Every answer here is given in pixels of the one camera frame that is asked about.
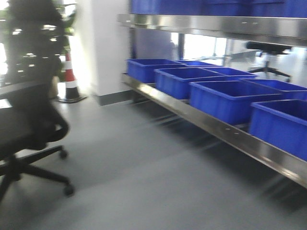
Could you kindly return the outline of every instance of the chair caster wheel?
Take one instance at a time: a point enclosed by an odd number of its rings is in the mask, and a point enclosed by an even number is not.
[[[61,150],[61,152],[59,152],[59,157],[61,159],[66,159],[68,157],[68,152],[64,149]]]
[[[64,194],[65,196],[69,197],[72,196],[75,192],[74,187],[71,184],[68,184],[65,188],[64,188]]]

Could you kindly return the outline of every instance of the metal shelf rail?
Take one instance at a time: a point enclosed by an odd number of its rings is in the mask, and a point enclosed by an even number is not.
[[[130,28],[307,46],[306,18],[119,14],[118,22]]]
[[[123,74],[123,81],[135,92],[307,188],[306,161],[264,142],[235,126],[231,126],[195,109],[189,104],[175,99],[157,90],[154,86],[142,83],[127,74]]]

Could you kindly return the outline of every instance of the cone base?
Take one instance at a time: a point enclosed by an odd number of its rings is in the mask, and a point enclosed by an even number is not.
[[[84,100],[85,98],[87,98],[87,95],[84,95],[84,94],[80,94],[79,97],[77,98],[72,98],[72,99],[67,99],[67,98],[58,98],[58,101],[59,102],[64,102],[64,103],[77,103],[79,101],[82,101]]]

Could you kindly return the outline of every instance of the dark baseboard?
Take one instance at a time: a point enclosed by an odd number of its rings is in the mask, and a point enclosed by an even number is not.
[[[124,101],[131,100],[132,93],[131,93],[131,90],[128,90],[128,91],[116,92],[116,93],[102,95],[102,96],[95,95],[94,97],[97,99],[98,103],[101,106],[103,106],[107,104],[114,104],[118,102],[124,102]]]

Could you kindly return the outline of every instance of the white wall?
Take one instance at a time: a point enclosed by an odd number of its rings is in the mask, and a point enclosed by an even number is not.
[[[121,73],[126,71],[129,58],[129,30],[117,23],[117,15],[128,13],[128,0],[77,3],[76,40],[91,89],[98,96],[127,90],[121,83]]]

